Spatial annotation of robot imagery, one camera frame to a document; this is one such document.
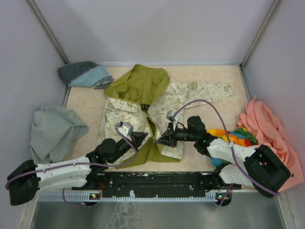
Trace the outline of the cream green printed jacket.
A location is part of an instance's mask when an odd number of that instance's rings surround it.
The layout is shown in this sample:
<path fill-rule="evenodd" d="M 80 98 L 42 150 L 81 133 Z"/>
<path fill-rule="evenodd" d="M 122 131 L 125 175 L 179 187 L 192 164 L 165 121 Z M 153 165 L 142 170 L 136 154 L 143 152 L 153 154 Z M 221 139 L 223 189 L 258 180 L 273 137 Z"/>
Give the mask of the cream green printed jacket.
<path fill-rule="evenodd" d="M 193 101 L 193 107 L 202 105 L 200 99 L 211 103 L 226 100 L 234 94 L 228 83 L 216 82 L 171 82 L 163 68 L 135 65 L 122 77 L 104 90 L 106 102 L 102 111 L 97 143 L 106 138 L 120 140 L 115 130 L 118 122 L 128 122 L 136 132 L 145 132 L 147 137 L 138 148 L 137 158 L 129 167 L 145 164 L 147 161 L 180 162 L 183 144 L 175 148 L 156 144 L 169 120 L 167 113 L 176 112 L 183 105 Z"/>

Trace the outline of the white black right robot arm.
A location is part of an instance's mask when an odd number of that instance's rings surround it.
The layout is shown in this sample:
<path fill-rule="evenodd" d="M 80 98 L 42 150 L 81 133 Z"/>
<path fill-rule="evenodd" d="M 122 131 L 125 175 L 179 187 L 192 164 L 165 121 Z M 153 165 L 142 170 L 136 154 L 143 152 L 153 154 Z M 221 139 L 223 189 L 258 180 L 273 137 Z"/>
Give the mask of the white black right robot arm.
<path fill-rule="evenodd" d="M 199 116 L 191 116 L 187 127 L 181 128 L 174 117 L 166 118 L 170 122 L 162 137 L 167 145 L 176 147 L 179 141 L 193 142 L 201 155 L 225 161 L 213 176 L 213 184 L 219 189 L 239 184 L 254 187 L 263 196 L 272 198 L 291 176 L 289 169 L 266 145 L 252 148 L 228 143 L 208 133 Z"/>

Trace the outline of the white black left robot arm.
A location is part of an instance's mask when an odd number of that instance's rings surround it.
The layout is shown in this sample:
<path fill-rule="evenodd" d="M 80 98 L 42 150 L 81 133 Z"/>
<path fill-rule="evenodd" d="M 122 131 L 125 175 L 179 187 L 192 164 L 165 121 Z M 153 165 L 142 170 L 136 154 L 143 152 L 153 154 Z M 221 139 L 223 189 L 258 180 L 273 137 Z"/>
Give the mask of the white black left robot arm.
<path fill-rule="evenodd" d="M 110 167 L 134 166 L 135 163 L 147 158 L 152 151 L 160 148 L 152 138 L 146 139 L 145 132 L 132 132 L 119 141 L 106 138 L 93 151 L 85 156 L 70 161 L 36 164 L 27 160 L 18 166 L 8 177 L 5 188 L 9 192 L 10 204 L 25 204 L 38 192 L 56 190 L 97 190 L 91 199 L 106 197 L 108 185 L 100 178 L 100 174 Z M 119 164 L 115 162 L 129 150 L 135 154 Z"/>

